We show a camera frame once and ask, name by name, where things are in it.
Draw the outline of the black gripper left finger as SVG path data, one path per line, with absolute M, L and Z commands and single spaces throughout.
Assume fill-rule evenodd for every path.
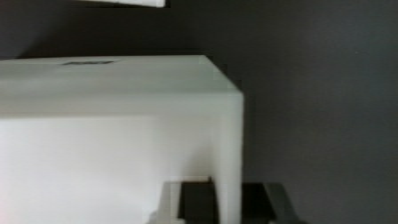
M 167 182 L 146 224 L 215 224 L 213 182 Z

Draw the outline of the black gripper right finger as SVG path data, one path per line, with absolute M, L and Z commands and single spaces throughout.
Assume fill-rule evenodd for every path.
M 242 224 L 309 224 L 297 215 L 281 183 L 244 184 Z

